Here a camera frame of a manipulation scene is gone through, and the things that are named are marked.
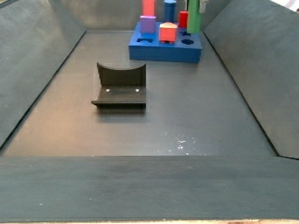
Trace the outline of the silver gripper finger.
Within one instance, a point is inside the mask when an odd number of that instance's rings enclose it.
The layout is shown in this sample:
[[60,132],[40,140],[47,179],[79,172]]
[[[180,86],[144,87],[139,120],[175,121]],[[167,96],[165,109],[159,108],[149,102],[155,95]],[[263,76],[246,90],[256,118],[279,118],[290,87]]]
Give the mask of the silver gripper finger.
[[206,12],[208,1],[210,0],[200,0],[199,13],[204,13]]

